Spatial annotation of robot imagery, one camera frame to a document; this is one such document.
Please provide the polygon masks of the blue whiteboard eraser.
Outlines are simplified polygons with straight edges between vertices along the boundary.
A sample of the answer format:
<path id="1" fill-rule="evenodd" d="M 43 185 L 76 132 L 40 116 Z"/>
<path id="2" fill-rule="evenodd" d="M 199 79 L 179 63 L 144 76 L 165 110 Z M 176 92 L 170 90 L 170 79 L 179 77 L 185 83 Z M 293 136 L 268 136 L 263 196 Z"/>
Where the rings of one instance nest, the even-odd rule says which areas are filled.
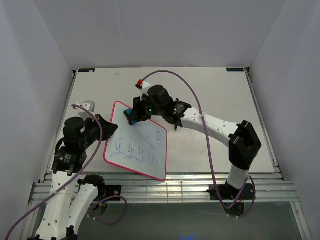
<path id="1" fill-rule="evenodd" d="M 134 116 L 132 115 L 132 111 L 133 110 L 131 108 L 128 108 L 123 111 L 123 114 L 126 117 L 130 126 L 135 125 L 137 123 L 137 121 L 134 119 Z"/>

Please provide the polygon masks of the pink framed whiteboard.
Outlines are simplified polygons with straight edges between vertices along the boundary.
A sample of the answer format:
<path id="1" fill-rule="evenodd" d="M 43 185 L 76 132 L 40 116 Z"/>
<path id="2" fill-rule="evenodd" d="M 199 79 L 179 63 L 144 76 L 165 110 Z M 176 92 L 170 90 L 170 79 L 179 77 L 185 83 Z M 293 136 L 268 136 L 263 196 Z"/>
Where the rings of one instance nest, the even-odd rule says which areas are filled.
<path id="1" fill-rule="evenodd" d="M 134 173 L 164 181 L 167 173 L 168 132 L 153 120 L 129 125 L 124 111 L 129 106 L 115 101 L 110 122 L 118 126 L 106 141 L 106 163 Z"/>

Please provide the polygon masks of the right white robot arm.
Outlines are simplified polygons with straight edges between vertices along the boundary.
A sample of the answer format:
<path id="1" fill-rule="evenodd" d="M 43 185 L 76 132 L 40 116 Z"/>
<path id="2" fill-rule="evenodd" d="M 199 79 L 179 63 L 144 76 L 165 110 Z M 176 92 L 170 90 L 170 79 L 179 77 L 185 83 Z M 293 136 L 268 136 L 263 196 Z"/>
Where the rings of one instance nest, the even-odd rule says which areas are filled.
<path id="1" fill-rule="evenodd" d="M 251 164 L 262 147 L 253 125 L 246 120 L 235 123 L 205 115 L 199 108 L 174 100 L 162 85 L 151 85 L 140 80 L 135 86 L 140 90 L 140 96 L 133 99 L 133 109 L 127 115 L 129 124 L 160 116 L 175 128 L 194 130 L 224 144 L 231 163 L 225 184 L 226 194 L 232 199 L 242 195 Z"/>

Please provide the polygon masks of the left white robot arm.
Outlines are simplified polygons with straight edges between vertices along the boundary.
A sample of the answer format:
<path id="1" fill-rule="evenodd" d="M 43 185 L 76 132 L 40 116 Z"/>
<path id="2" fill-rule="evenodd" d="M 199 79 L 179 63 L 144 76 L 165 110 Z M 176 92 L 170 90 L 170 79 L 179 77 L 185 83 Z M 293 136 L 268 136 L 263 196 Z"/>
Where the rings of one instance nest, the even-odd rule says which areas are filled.
<path id="1" fill-rule="evenodd" d="M 106 195 L 104 179 L 78 176 L 86 163 L 86 150 L 112 137 L 118 125 L 96 114 L 94 118 L 71 117 L 63 127 L 63 138 L 55 148 L 52 165 L 51 199 L 47 201 L 33 240 L 76 240 L 80 224 L 94 200 Z"/>

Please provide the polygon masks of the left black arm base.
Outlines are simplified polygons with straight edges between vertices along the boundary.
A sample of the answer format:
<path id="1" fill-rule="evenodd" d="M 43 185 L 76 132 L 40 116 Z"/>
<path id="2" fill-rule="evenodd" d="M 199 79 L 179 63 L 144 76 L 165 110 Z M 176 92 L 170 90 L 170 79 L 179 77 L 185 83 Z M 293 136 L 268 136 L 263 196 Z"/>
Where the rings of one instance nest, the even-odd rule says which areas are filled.
<path id="1" fill-rule="evenodd" d="M 122 192 L 122 186 L 121 185 L 108 185 L 105 184 L 104 185 L 104 195 L 103 195 L 103 199 L 112 197 L 112 196 L 117 196 L 114 198 L 111 198 L 110 201 L 120 201 L 121 198 L 119 197 L 121 195 Z"/>

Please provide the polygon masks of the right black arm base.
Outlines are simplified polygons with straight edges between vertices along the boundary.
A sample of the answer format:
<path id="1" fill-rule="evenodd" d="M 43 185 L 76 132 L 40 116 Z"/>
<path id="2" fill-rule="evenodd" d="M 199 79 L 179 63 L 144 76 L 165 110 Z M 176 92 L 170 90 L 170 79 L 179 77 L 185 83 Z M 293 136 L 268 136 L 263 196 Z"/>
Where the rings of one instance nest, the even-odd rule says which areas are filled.
<path id="1" fill-rule="evenodd" d="M 224 184 L 218 184 L 217 190 L 220 194 L 222 200 L 253 200 L 254 199 L 254 188 L 251 183 L 246 183 L 244 189 L 241 191 L 240 189 L 236 189 L 229 185 L 227 182 Z M 211 200 L 218 200 L 218 192 L 215 185 L 210 184 L 208 189 L 206 190 L 209 193 L 209 198 Z"/>

